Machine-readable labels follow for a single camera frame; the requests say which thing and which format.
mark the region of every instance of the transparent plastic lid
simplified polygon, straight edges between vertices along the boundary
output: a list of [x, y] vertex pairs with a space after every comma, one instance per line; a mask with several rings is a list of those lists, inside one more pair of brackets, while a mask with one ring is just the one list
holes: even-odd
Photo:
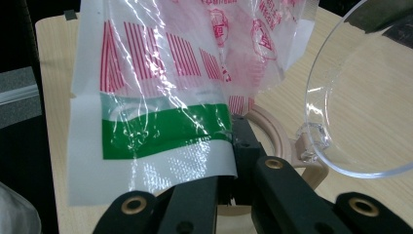
[[314, 150], [339, 173], [413, 168], [413, 1], [361, 1], [343, 18], [313, 66], [305, 110]]

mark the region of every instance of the plastic bag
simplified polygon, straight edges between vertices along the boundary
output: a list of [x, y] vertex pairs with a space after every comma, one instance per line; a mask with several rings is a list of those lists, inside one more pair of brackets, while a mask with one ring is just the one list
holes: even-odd
[[245, 115], [258, 92], [278, 85], [283, 72], [304, 54], [318, 5], [308, 1], [203, 0], [232, 113]]
[[0, 182], [0, 233], [39, 234], [42, 232], [36, 209], [15, 191]]
[[71, 205], [237, 174], [219, 54], [201, 1], [83, 2], [78, 45]]

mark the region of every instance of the green stripe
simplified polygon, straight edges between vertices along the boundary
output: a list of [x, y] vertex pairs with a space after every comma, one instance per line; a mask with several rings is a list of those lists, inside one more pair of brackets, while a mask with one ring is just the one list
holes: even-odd
[[230, 141], [226, 104], [149, 113], [128, 122], [102, 120], [103, 159], [134, 159], [212, 139]]

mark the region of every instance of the wooden table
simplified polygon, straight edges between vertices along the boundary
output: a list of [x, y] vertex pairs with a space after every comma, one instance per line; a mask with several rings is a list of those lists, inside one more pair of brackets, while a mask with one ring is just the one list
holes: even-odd
[[[270, 111], [283, 124], [287, 134], [295, 132], [303, 123], [304, 94], [311, 66], [328, 33], [340, 18], [318, 9], [316, 27], [306, 54], [287, 72], [285, 81], [257, 97], [256, 103]], [[36, 24], [43, 90], [52, 157], [56, 208], [60, 233], [91, 233], [107, 206], [68, 207], [66, 186], [66, 150], [69, 125], [70, 86], [77, 44], [78, 21], [64, 17], [42, 19]], [[413, 226], [413, 173], [385, 178], [358, 179], [330, 171], [317, 189], [320, 196], [335, 201], [338, 194], [348, 191], [370, 195]], [[231, 225], [239, 226], [228, 231]], [[253, 233], [250, 221], [218, 218], [218, 233]]]

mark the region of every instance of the brass insert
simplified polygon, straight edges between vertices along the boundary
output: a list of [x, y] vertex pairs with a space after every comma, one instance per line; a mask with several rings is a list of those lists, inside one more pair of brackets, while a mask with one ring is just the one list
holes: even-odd
[[374, 204], [361, 198], [352, 198], [349, 200], [349, 204], [353, 210], [362, 215], [374, 217], [380, 213]]
[[[138, 202], [139, 205], [137, 207], [131, 207], [132, 202]], [[135, 215], [140, 213], [146, 208], [146, 199], [140, 196], [128, 198], [122, 204], [122, 212], [126, 215]]]
[[276, 159], [267, 159], [265, 165], [271, 169], [280, 169], [282, 168], [282, 162]]

